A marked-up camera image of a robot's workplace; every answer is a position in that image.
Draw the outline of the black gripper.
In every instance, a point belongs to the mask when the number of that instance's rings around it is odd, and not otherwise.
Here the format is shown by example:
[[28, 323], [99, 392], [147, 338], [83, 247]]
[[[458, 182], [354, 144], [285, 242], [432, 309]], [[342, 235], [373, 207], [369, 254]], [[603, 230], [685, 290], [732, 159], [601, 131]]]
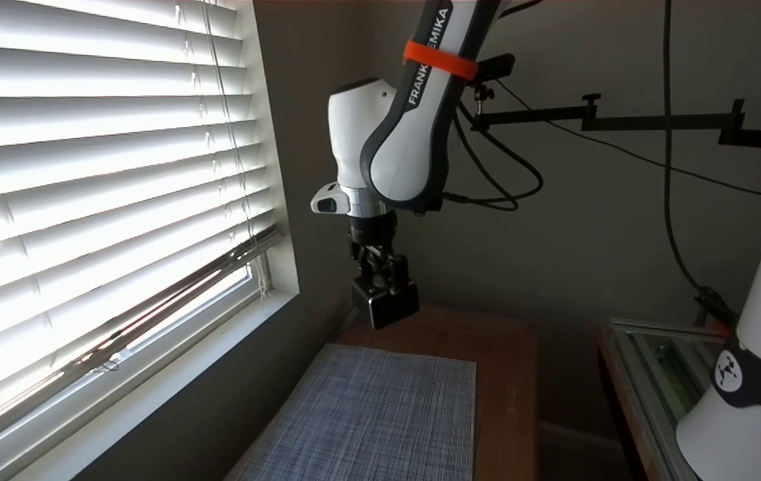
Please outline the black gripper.
[[394, 226], [394, 214], [349, 221], [349, 254], [358, 261], [354, 282], [361, 289], [402, 289], [409, 282], [409, 261], [393, 251]]

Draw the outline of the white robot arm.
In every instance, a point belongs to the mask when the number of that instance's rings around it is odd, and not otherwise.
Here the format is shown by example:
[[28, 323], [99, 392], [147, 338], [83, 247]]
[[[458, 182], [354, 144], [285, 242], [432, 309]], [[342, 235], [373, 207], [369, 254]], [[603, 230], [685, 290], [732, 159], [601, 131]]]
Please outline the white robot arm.
[[361, 279], [409, 279], [393, 251], [394, 214], [438, 211], [449, 176], [449, 128], [458, 96], [477, 80], [477, 51], [501, 0], [425, 0], [402, 44], [394, 86], [369, 78], [329, 96], [335, 178], [310, 207], [349, 218]]

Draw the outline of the aluminium rail robot base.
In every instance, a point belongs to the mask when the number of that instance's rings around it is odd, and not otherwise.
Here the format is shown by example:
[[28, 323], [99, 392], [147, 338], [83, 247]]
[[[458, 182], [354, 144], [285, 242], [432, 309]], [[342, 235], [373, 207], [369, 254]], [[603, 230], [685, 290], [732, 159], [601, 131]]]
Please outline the aluminium rail robot base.
[[595, 342], [633, 481], [699, 481], [679, 450], [676, 424], [709, 388], [724, 335], [696, 325], [609, 318]]

